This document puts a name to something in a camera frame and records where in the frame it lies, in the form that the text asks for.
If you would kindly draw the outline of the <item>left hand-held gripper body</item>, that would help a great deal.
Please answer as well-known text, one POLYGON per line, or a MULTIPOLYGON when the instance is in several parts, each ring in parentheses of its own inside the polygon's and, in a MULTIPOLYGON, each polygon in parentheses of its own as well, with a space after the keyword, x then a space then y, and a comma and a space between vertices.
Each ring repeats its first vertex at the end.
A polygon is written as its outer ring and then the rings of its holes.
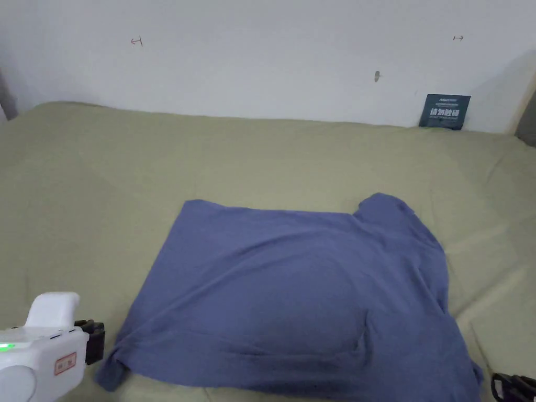
POLYGON ((102 360, 105 326, 76 321, 79 303, 74 292, 41 294, 23 326, 1 331, 1 401, 57 401, 102 360))

